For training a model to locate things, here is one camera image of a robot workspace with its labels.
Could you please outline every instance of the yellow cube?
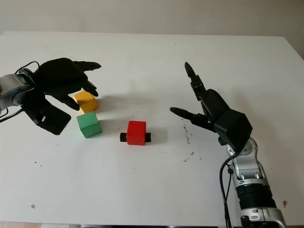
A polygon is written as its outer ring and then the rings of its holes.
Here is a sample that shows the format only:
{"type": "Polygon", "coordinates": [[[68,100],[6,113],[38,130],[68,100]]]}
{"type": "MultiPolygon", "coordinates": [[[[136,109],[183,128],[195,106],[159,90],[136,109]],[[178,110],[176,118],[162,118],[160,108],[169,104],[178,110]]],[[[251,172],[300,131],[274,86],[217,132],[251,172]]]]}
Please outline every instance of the yellow cube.
{"type": "Polygon", "coordinates": [[[76,100],[84,113],[89,113],[99,108],[95,97],[87,91],[74,95],[74,100],[76,100]]]}

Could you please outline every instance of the black base under red cube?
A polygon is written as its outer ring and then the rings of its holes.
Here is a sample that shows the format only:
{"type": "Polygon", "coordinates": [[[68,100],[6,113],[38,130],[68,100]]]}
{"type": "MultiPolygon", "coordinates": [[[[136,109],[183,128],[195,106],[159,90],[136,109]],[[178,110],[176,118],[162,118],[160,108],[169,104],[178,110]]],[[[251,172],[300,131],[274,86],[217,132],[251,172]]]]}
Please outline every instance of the black base under red cube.
{"type": "Polygon", "coordinates": [[[127,133],[120,134],[120,141],[140,146],[144,146],[145,142],[151,142],[151,134],[146,133],[146,122],[129,121],[127,133]]]}

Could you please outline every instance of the green cube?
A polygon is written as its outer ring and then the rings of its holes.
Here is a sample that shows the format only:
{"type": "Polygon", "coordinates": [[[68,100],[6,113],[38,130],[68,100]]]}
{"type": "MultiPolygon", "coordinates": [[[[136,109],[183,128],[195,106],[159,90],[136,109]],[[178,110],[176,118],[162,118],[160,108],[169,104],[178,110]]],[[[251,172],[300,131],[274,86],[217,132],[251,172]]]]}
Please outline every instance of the green cube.
{"type": "Polygon", "coordinates": [[[85,138],[103,132],[97,120],[96,113],[90,112],[77,117],[79,128],[85,138]]]}

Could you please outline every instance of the red cube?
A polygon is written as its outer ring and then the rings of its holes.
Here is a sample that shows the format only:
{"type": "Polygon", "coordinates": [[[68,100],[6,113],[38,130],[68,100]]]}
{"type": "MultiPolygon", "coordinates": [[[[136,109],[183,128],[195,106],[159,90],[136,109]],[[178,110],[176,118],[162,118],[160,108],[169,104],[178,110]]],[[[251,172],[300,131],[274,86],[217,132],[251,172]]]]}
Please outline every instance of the red cube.
{"type": "Polygon", "coordinates": [[[127,143],[129,145],[144,146],[146,139],[146,122],[129,121],[127,130],[127,143]]]}

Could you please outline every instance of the dirt speck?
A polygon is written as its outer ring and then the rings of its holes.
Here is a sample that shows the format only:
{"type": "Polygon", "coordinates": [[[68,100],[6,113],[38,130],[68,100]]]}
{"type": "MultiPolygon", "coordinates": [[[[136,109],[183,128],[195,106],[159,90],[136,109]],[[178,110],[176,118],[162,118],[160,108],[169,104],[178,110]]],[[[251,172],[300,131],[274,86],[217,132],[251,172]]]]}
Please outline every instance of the dirt speck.
{"type": "Polygon", "coordinates": [[[183,126],[183,129],[185,129],[185,137],[186,137],[186,139],[187,139],[187,143],[188,144],[190,144],[190,142],[189,142],[189,137],[188,137],[188,129],[186,128],[186,125],[184,124],[184,126],[183,126]]]}

